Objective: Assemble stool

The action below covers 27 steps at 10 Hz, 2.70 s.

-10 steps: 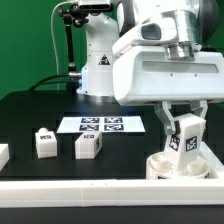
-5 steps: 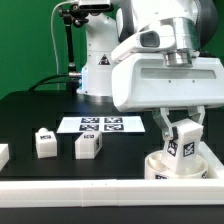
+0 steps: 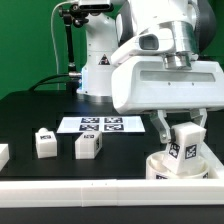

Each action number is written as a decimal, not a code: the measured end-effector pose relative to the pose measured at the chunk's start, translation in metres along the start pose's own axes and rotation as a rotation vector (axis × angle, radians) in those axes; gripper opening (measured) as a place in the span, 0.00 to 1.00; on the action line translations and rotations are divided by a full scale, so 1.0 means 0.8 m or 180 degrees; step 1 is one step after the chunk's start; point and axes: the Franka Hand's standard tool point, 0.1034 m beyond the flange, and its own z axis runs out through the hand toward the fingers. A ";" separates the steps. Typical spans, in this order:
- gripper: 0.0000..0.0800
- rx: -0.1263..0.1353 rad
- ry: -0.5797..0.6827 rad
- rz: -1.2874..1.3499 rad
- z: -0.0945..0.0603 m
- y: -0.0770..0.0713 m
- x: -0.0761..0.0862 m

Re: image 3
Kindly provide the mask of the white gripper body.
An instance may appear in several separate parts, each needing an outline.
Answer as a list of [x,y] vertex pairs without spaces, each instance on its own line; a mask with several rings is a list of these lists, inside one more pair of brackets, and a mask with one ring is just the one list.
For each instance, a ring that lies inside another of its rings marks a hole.
[[191,70],[165,68],[161,57],[134,56],[111,79],[114,108],[120,114],[154,110],[224,108],[224,72],[214,61],[193,61]]

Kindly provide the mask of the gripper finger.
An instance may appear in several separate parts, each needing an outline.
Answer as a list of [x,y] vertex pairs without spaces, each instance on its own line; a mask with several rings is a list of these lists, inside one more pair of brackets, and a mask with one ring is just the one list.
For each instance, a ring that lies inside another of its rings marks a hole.
[[195,124],[204,127],[207,120],[207,110],[205,108],[192,109],[190,111],[190,117]]
[[149,114],[150,121],[159,133],[160,142],[162,144],[168,144],[172,142],[172,134],[170,126],[166,121],[166,111],[165,110],[155,110]]

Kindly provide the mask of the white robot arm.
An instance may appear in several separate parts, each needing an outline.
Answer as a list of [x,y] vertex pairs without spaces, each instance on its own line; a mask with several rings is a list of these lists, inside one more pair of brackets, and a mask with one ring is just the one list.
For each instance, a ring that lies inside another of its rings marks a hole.
[[111,56],[114,108],[149,113],[162,142],[172,140],[168,112],[191,113],[200,125],[208,111],[224,108],[224,72],[200,58],[215,35],[208,0],[81,0],[99,14],[122,5],[116,17],[119,47]]

